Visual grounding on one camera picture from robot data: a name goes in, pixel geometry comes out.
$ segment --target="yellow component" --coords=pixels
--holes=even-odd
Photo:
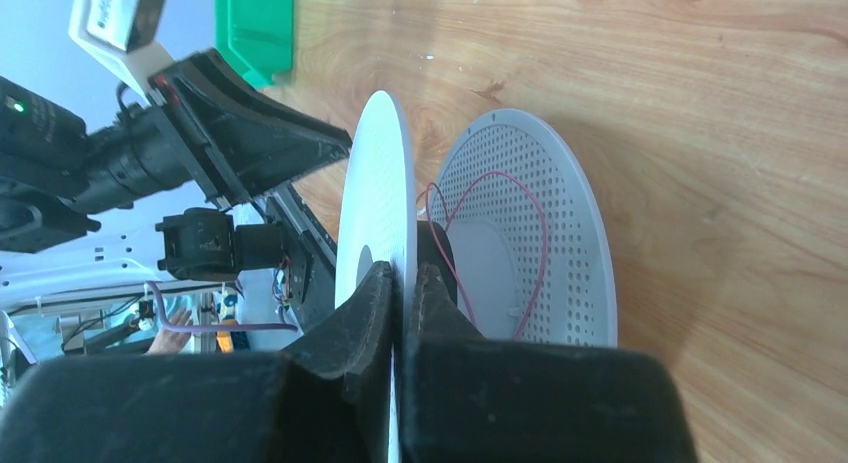
[[[220,323],[221,325],[237,325],[238,321],[236,320],[224,320]],[[219,331],[217,336],[218,346],[221,347],[222,353],[232,353],[233,352],[233,338],[230,336],[229,331]]]

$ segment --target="wooden table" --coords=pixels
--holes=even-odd
[[[704,460],[846,461],[848,0],[297,0],[297,28],[269,93],[351,133],[394,93],[419,188],[488,110],[560,132],[621,346],[669,366]],[[335,234],[344,168],[298,185]]]

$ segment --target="human hand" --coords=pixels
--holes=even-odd
[[[174,315],[169,318],[171,323],[180,326],[191,326],[191,312],[185,308],[180,308]],[[191,338],[191,333],[177,333],[175,331],[162,328],[153,339],[150,349],[147,350],[148,355],[153,354],[171,354],[179,353],[185,348],[188,339]]]

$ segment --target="green bin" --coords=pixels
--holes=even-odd
[[[215,46],[254,88],[294,64],[294,0],[215,0]]]

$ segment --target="white disc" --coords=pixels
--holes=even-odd
[[[418,271],[415,173],[406,117],[391,95],[371,96],[356,128],[345,176],[336,255],[336,308],[353,294],[375,261],[392,264],[404,312],[412,304]],[[398,461],[394,357],[389,418],[389,461]]]
[[[517,178],[539,200],[548,232],[547,269],[520,338],[581,346],[616,346],[618,321],[612,260],[592,189],[574,153],[541,119],[518,110],[487,113],[463,132],[442,165],[437,183],[452,211],[479,176],[500,170]],[[446,216],[435,192],[433,220]],[[471,300],[478,328],[489,338],[511,338],[536,286],[542,258],[539,215],[526,193],[502,176],[489,176],[469,193],[448,229],[457,273]],[[509,255],[481,270],[477,261]],[[507,278],[514,288],[492,282]]]

